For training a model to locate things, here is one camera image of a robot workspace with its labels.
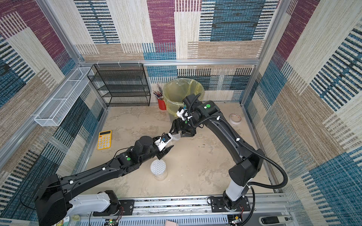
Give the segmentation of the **bin with yellow bag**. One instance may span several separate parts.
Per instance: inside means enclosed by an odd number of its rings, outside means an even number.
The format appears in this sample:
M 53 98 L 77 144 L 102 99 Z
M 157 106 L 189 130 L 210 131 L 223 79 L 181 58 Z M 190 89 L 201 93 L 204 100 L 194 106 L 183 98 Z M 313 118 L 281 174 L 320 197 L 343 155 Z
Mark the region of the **bin with yellow bag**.
M 205 94 L 201 83 L 193 79 L 179 78 L 166 83 L 163 87 L 164 102 L 170 121 L 177 119 L 176 112 L 183 107 L 183 100 L 190 94 L 201 94 L 199 100 L 202 100 Z

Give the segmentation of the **small jar with rice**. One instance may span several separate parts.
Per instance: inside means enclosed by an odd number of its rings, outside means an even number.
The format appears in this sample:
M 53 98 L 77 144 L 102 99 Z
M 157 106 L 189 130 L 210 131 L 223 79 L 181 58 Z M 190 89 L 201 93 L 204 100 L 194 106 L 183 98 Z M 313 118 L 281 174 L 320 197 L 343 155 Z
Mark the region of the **small jar with rice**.
M 176 134 L 169 133 L 169 136 L 170 136 L 171 140 L 174 140 L 174 141 L 178 141 L 181 138 L 180 133 L 176 133 Z

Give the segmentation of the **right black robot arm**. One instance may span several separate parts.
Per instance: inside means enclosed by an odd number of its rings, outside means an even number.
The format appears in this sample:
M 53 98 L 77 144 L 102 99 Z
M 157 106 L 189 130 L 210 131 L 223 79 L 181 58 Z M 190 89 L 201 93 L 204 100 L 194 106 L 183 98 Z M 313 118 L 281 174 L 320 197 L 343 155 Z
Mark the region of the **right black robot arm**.
M 275 161 L 265 156 L 262 149 L 254 149 L 227 122 L 220 108 L 213 101 L 201 102 L 200 95 L 191 94 L 182 101 L 183 106 L 177 111 L 178 119 L 173 121 L 171 132 L 183 137 L 193 137 L 196 129 L 205 126 L 210 129 L 230 153 L 235 165 L 229 169 L 231 182 L 223 192 L 223 203 L 228 211 L 237 209 L 239 202 L 252 186 L 268 189 L 283 188 L 288 183 L 286 171 Z M 267 185 L 253 182 L 260 171 L 263 162 L 267 161 L 283 176 L 283 181 L 277 185 Z

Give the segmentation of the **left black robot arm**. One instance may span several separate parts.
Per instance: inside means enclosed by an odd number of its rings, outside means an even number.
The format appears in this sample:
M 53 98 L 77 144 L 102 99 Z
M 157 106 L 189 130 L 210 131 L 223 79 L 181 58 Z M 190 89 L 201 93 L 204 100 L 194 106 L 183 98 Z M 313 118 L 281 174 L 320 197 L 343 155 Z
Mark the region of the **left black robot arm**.
M 125 176 L 137 170 L 145 161 L 154 157 L 162 159 L 173 146 L 162 137 L 143 136 L 134 146 L 120 149 L 108 162 L 78 174 L 59 177 L 48 176 L 38 185 L 35 209 L 40 226 L 51 226 L 62 220 L 74 207 L 77 195 L 108 180 Z

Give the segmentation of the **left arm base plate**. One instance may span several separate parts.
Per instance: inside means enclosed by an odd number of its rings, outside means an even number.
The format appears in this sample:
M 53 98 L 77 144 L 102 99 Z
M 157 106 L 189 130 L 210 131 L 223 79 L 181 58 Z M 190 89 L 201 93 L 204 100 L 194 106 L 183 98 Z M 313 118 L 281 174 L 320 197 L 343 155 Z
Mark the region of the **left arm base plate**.
M 94 217 L 108 217 L 108 216 L 131 216 L 133 214 L 135 200 L 118 200 L 111 202 L 109 207 L 103 212 L 94 212 Z

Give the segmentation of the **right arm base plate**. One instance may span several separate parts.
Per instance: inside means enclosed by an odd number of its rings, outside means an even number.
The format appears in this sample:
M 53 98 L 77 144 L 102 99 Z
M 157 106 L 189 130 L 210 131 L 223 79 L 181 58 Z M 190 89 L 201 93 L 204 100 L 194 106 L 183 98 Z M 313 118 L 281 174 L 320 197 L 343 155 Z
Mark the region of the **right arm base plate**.
M 212 212 L 242 212 L 251 211 L 248 198 L 240 197 L 237 201 L 231 201 L 227 196 L 210 196 L 206 202 L 211 206 Z

